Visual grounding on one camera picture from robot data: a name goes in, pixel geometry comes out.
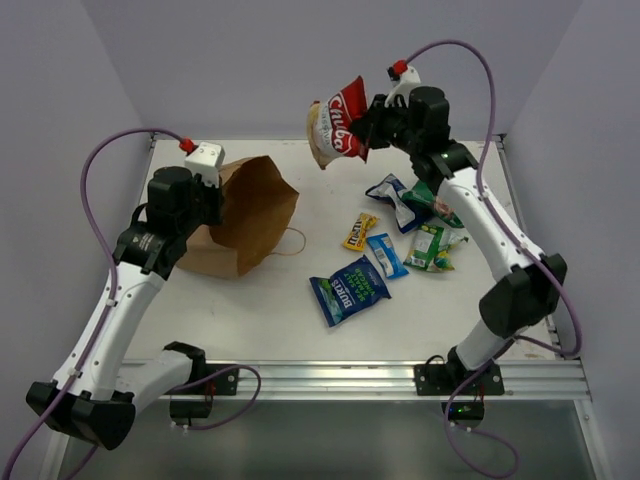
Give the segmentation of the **yellow M&M's packet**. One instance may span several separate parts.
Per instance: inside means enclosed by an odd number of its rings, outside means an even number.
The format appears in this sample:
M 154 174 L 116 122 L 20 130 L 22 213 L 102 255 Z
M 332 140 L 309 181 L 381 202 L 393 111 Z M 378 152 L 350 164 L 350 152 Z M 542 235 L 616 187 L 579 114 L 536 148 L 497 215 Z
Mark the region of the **yellow M&M's packet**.
M 342 242 L 342 246 L 348 250 L 362 252 L 365 247 L 368 231 L 379 221 L 375 215 L 361 212 L 354 222 L 349 234 Z

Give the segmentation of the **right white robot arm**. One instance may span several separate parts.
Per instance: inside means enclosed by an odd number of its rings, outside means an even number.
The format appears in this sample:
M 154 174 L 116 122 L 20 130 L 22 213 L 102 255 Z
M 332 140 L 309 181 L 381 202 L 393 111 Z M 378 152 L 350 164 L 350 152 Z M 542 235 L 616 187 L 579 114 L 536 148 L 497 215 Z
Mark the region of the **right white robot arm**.
M 518 334 L 555 311 L 565 260 L 545 254 L 501 207 L 489 205 L 495 197 L 478 162 L 450 136 L 449 103 L 442 90 L 419 86 L 407 99 L 392 101 L 378 94 L 350 130 L 372 149 L 393 146 L 409 156 L 417 178 L 460 218 L 496 282 L 479 301 L 479 321 L 445 362 L 415 366 L 418 395 L 503 394 L 494 362 Z

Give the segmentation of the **light blue snack bar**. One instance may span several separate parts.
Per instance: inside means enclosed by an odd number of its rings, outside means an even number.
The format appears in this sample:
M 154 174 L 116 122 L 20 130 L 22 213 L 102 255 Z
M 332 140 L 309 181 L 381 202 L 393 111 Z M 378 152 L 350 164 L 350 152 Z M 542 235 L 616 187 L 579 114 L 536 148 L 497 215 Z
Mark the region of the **light blue snack bar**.
M 387 279 L 398 279 L 409 274 L 395 251 L 391 237 L 387 233 L 368 236 L 366 242 Z

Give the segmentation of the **green white snack packet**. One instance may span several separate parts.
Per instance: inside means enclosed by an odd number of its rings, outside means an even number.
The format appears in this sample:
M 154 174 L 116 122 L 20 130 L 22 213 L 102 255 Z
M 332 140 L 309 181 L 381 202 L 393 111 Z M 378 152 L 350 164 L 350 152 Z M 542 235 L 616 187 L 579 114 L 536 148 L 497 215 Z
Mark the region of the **green white snack packet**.
M 403 265 L 424 272 L 453 271 L 451 251 L 468 241 L 454 229 L 424 223 L 417 228 Z

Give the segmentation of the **blue Burts crisps bag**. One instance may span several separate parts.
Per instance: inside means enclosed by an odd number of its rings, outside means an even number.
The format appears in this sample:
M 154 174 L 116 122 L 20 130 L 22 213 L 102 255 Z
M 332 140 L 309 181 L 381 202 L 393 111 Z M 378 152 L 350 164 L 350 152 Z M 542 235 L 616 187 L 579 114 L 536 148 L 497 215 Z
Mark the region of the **blue Burts crisps bag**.
M 392 296 L 372 262 L 361 256 L 328 278 L 310 277 L 313 294 L 330 328 Z

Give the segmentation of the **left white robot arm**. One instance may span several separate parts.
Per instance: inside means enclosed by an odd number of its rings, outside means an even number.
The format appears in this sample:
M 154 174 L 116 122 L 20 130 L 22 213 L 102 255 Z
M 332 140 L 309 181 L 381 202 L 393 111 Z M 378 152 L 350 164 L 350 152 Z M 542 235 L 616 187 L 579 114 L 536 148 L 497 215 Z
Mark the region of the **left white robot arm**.
M 193 393 L 208 379 L 202 349 L 173 341 L 125 377 L 121 366 L 138 325 L 189 237 L 221 222 L 223 195 L 217 173 L 164 167 L 147 185 L 147 201 L 120 234 L 108 280 L 80 339 L 48 382 L 35 382 L 26 402 L 51 429 L 113 450 L 130 432 L 137 414 L 160 396 L 181 388 Z

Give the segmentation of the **blue white crisps bag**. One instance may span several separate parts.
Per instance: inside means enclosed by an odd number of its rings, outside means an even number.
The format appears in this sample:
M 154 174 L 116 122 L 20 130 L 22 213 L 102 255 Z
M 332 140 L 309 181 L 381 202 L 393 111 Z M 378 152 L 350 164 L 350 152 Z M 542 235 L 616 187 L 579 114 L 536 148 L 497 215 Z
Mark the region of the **blue white crisps bag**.
M 386 203 L 393 208 L 396 225 L 402 234 L 413 230 L 419 220 L 417 213 L 402 200 L 406 191 L 404 184 L 393 173 L 365 191 L 368 198 Z

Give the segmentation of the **brown paper bag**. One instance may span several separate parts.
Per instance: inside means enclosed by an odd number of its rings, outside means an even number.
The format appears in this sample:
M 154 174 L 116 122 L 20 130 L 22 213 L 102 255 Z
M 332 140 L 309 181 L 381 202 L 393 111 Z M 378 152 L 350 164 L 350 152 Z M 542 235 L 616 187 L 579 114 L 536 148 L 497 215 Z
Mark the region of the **brown paper bag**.
M 299 192 L 274 160 L 248 157 L 221 169 L 222 223 L 199 227 L 177 262 L 181 270 L 236 279 L 275 251 L 296 210 Z

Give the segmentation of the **dark green snack bag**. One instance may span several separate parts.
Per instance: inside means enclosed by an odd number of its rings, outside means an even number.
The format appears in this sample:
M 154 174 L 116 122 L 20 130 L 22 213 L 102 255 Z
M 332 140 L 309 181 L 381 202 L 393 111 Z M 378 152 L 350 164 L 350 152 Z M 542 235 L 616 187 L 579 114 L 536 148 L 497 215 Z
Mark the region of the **dark green snack bag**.
M 401 200 L 423 217 L 437 217 L 452 228 L 464 227 L 454 210 L 423 181 L 417 181 L 411 189 L 404 191 Z

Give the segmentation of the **red Chuba chips bag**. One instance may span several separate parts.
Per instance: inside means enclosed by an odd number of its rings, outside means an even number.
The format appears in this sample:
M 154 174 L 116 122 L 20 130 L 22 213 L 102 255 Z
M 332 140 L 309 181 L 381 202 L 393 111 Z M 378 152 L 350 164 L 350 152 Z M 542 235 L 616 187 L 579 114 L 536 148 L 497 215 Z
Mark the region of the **red Chuba chips bag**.
M 306 135 L 311 154 L 321 170 L 338 158 L 367 161 L 368 148 L 349 128 L 367 112 L 364 80 L 356 77 L 328 100 L 311 104 Z

